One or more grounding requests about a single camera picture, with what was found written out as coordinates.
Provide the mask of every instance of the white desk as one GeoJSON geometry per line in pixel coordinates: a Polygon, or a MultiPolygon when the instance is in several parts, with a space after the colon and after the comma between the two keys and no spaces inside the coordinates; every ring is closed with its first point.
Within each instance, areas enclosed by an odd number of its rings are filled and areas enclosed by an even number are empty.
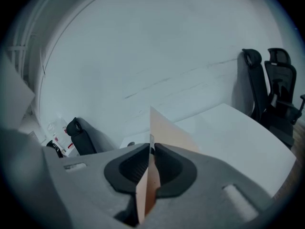
{"type": "MultiPolygon", "coordinates": [[[[292,169],[295,156],[267,129],[238,110],[221,104],[175,123],[190,133],[203,154],[233,166],[274,196],[292,169]]],[[[149,143],[149,132],[124,138],[149,143]]]]}

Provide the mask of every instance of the office chair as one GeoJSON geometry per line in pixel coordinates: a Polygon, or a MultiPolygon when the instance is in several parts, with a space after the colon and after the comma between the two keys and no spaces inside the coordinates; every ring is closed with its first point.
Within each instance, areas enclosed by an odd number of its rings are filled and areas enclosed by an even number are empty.
{"type": "Polygon", "coordinates": [[[291,59],[287,51],[281,48],[270,48],[270,61],[265,61],[265,68],[270,82],[271,94],[277,95],[276,114],[295,124],[302,116],[305,95],[300,109],[292,104],[295,90],[296,70],[291,65],[291,59]]]}
{"type": "Polygon", "coordinates": [[[293,126],[286,119],[280,118],[273,113],[274,107],[270,105],[272,95],[268,95],[262,57],[254,49],[242,49],[244,59],[248,66],[250,85],[254,97],[254,112],[252,118],[264,126],[280,139],[289,149],[294,144],[293,126]]]}
{"type": "Polygon", "coordinates": [[[82,129],[76,117],[68,124],[67,134],[71,136],[71,141],[80,155],[97,153],[88,133],[82,129]]]}

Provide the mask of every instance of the desk surface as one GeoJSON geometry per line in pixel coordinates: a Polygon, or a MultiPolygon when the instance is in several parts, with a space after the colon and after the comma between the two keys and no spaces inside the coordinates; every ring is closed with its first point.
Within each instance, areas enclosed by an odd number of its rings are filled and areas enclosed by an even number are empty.
{"type": "MultiPolygon", "coordinates": [[[[238,110],[221,104],[175,123],[188,132],[201,152],[233,166],[274,196],[292,169],[295,156],[272,133],[238,110]]],[[[149,132],[124,138],[148,143],[149,132]]]]}

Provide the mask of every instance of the black office chair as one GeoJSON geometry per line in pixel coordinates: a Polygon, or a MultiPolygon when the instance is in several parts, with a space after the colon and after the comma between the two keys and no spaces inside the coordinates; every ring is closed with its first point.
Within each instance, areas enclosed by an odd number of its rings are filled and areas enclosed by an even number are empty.
{"type": "Polygon", "coordinates": [[[265,61],[265,68],[270,82],[271,94],[277,95],[276,114],[290,121],[293,125],[302,116],[305,95],[300,109],[292,104],[295,90],[296,70],[286,50],[270,48],[270,61],[265,61]]]}
{"type": "Polygon", "coordinates": [[[243,52],[255,104],[252,118],[291,148],[294,144],[293,126],[273,113],[272,96],[268,95],[260,53],[254,49],[243,49],[243,52]]]}
{"type": "Polygon", "coordinates": [[[80,155],[97,153],[88,133],[82,129],[76,117],[68,124],[67,134],[71,136],[71,141],[80,155]]]}

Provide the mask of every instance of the wooden floor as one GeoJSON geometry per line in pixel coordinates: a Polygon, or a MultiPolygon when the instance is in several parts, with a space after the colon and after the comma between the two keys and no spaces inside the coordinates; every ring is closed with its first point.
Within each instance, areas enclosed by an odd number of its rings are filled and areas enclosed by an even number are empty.
{"type": "Polygon", "coordinates": [[[274,199],[279,199],[289,194],[296,188],[300,181],[302,167],[305,166],[305,126],[298,123],[295,124],[294,139],[295,144],[291,148],[291,151],[295,155],[296,161],[286,181],[274,196],[274,199]]]}

